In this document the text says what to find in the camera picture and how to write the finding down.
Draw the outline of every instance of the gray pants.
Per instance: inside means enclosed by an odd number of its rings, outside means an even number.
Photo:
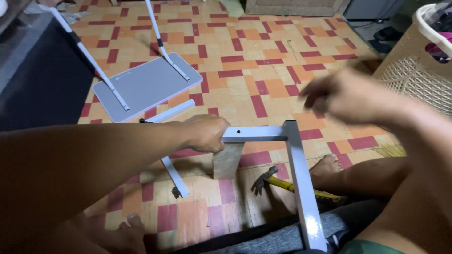
[[[320,219],[325,238],[343,230],[350,230],[358,234],[375,220],[384,207],[385,204],[380,201],[366,200],[322,213]],[[301,249],[303,249],[303,242],[300,235],[300,223],[296,223],[259,239],[206,253],[277,254]]]

